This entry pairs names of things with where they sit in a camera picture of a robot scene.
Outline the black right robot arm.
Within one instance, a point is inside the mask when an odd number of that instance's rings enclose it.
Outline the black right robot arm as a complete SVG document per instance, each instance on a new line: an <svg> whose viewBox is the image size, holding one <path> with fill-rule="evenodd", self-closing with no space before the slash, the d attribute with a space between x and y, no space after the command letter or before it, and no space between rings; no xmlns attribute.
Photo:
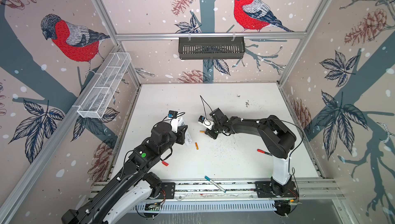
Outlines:
<svg viewBox="0 0 395 224"><path fill-rule="evenodd" d="M280 197L291 187L290 154L295 148L296 135L277 116L264 119L228 118L219 108L212 111L212 121L200 116L198 123L206 127L205 134L216 139L219 134L250 134L261 137L273 157L270 193Z"/></svg>

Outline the white battery cover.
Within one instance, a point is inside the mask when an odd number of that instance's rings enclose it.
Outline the white battery cover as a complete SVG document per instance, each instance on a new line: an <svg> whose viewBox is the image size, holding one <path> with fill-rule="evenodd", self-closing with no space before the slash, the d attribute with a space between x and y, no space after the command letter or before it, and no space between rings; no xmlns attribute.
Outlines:
<svg viewBox="0 0 395 224"><path fill-rule="evenodd" d="M192 138L189 133L185 134L185 137L186 137L186 140L188 141L188 143L192 142Z"/></svg>

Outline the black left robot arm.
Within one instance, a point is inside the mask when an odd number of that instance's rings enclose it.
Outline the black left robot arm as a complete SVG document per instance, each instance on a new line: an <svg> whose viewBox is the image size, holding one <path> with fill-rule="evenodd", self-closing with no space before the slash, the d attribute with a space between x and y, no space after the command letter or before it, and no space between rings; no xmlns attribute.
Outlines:
<svg viewBox="0 0 395 224"><path fill-rule="evenodd" d="M61 218L64 224L115 224L142 201L160 195L162 181L151 168L174 144L183 145L187 126L175 131L166 122L159 122L151 135L135 147L121 170L85 205L68 210Z"/></svg>

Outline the white remote control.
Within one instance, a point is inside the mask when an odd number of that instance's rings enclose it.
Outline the white remote control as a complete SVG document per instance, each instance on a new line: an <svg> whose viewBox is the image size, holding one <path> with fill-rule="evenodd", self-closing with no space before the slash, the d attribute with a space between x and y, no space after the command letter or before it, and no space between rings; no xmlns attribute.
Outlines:
<svg viewBox="0 0 395 224"><path fill-rule="evenodd" d="M185 125L186 125L186 123L185 123L183 117L178 118L178 127L185 126Z"/></svg>

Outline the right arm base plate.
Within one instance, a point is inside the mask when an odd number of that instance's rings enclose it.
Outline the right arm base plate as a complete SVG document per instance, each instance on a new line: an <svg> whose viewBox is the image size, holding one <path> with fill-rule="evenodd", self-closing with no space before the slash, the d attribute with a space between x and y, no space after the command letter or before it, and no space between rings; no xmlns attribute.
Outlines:
<svg viewBox="0 0 395 224"><path fill-rule="evenodd" d="M285 185L273 181L256 181L255 192L258 198L298 198L299 192L294 181L290 180Z"/></svg>

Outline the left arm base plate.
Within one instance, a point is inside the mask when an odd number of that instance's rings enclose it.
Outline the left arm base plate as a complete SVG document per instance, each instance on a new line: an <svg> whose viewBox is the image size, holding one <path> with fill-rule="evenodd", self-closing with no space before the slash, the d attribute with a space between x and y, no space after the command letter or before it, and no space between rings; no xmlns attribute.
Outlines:
<svg viewBox="0 0 395 224"><path fill-rule="evenodd" d="M175 196L175 183L164 182L154 186L149 199L174 199Z"/></svg>

